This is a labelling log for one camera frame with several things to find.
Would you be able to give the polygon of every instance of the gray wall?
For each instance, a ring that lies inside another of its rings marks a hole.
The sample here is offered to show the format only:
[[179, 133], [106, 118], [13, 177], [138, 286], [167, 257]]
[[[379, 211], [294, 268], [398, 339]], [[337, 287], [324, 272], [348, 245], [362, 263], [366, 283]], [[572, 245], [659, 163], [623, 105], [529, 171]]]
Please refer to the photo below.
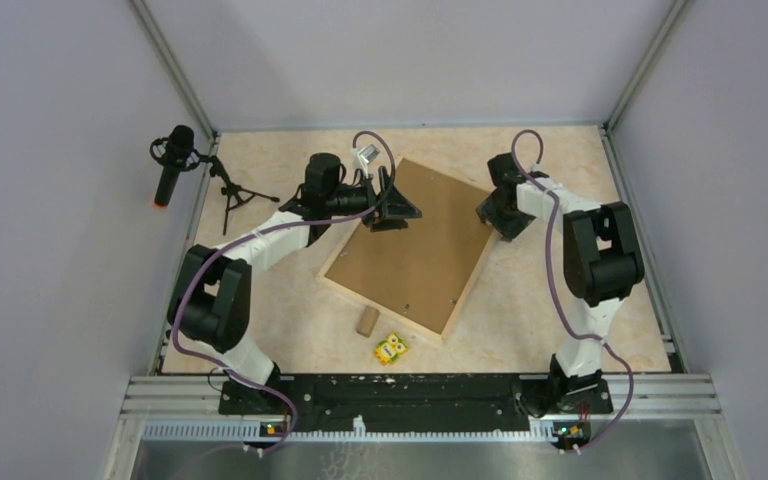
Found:
[[768, 478], [768, 2], [697, 2], [618, 133], [690, 365]]
[[670, 0], [150, 0], [219, 130], [602, 121]]
[[148, 143], [188, 121], [126, 2], [0, 1], [0, 480], [101, 475], [195, 196], [151, 206]]

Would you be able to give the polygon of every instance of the tripod stand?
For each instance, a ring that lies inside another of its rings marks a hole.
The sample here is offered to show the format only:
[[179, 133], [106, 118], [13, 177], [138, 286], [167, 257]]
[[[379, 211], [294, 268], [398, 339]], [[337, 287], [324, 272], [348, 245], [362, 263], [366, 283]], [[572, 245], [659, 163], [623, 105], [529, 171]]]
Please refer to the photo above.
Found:
[[[272, 197], [260, 192], [255, 192], [254, 190], [243, 188], [242, 185], [238, 185], [232, 182], [231, 177], [228, 176], [228, 172], [225, 170], [225, 166], [222, 165], [222, 162], [219, 161], [219, 157], [217, 157], [216, 155], [210, 155], [210, 156], [205, 155], [201, 157], [199, 160], [202, 163], [210, 164], [210, 170], [208, 170], [208, 173], [210, 173], [211, 177], [219, 176], [219, 178], [221, 178], [222, 181], [225, 182], [225, 186], [222, 187], [222, 189], [220, 190], [222, 192], [222, 195], [225, 195], [225, 220], [222, 224], [223, 236], [228, 232], [228, 214], [231, 212], [231, 210], [242, 207], [243, 205], [252, 201], [252, 199], [254, 199], [255, 197], [263, 197], [273, 202], [280, 201], [278, 197]], [[241, 193], [247, 193], [249, 195], [246, 198], [243, 198], [240, 195]], [[231, 205], [232, 199], [236, 200], [236, 202], [233, 205]]]

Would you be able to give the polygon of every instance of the microphone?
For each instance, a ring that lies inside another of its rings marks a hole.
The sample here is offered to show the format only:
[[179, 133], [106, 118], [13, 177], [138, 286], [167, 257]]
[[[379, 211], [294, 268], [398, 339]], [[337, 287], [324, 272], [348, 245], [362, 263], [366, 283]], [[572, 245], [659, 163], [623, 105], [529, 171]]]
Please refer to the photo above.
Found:
[[[178, 125], [172, 130], [168, 138], [159, 138], [152, 142], [151, 157], [163, 167], [160, 182], [157, 184], [157, 192], [154, 194], [156, 207], [166, 208], [169, 205], [169, 200], [172, 199], [172, 192], [178, 182], [178, 175], [198, 166], [197, 161], [189, 163], [189, 159], [195, 151], [193, 148], [194, 140], [195, 134], [192, 128]], [[164, 146], [165, 149], [163, 154], [158, 156], [155, 150], [159, 150], [161, 146]]]

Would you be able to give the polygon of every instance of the wooden block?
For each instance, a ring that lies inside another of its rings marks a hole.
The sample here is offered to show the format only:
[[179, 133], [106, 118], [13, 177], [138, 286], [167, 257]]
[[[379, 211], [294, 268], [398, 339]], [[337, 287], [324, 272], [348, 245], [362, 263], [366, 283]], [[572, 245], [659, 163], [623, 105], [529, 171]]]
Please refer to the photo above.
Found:
[[408, 220], [409, 227], [397, 231], [372, 233], [356, 225], [332, 253], [320, 278], [397, 321], [442, 339], [498, 239], [475, 213], [489, 192], [408, 159], [396, 169], [396, 187], [422, 210], [422, 218]]
[[367, 306], [363, 309], [363, 314], [358, 320], [357, 328], [355, 331], [363, 335], [366, 338], [372, 334], [372, 330], [375, 328], [375, 324], [378, 323], [379, 312], [377, 309]]

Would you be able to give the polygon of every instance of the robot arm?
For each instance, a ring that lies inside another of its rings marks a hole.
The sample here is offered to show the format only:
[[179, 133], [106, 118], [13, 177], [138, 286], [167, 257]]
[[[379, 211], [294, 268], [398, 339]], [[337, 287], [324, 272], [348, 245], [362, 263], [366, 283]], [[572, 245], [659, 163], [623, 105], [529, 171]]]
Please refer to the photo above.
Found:
[[[526, 180], [510, 153], [487, 165], [496, 189], [476, 210], [482, 221], [510, 241], [535, 218], [549, 219], [553, 199]], [[602, 205], [576, 195], [542, 172], [531, 175], [560, 199], [563, 221], [556, 221], [555, 228], [563, 234], [564, 279], [575, 297], [567, 309], [570, 327], [579, 335], [604, 338], [623, 300], [644, 275], [631, 211], [622, 202]], [[610, 246], [600, 249], [598, 239]], [[601, 373], [601, 343], [568, 338], [550, 365], [550, 403], [595, 387]]]
[[[355, 156], [363, 157], [368, 163], [366, 156], [374, 158], [374, 153], [377, 154], [374, 147], [367, 147], [355, 151]], [[205, 353], [222, 360], [255, 383], [266, 384], [271, 377], [277, 376], [277, 366], [247, 335], [251, 282], [280, 259], [316, 242], [329, 227], [327, 224], [299, 223], [357, 215], [375, 207], [362, 221], [372, 231], [383, 231], [406, 228], [407, 219], [422, 216], [422, 212], [395, 188], [384, 167], [379, 168], [380, 191], [377, 195], [368, 173], [363, 172], [356, 185], [342, 183], [341, 177], [345, 177], [345, 167], [337, 156], [330, 153], [311, 156], [305, 169], [305, 181], [299, 185], [294, 198], [264, 224], [245, 234], [254, 234], [255, 238], [225, 252], [201, 277], [184, 307], [180, 332], [196, 341]], [[258, 233], [289, 223], [296, 226]], [[170, 324], [174, 322], [184, 292], [196, 272], [225, 245], [227, 243], [215, 248], [195, 245], [187, 251], [167, 313]], [[207, 285], [217, 282], [219, 287], [215, 295], [205, 290]]]

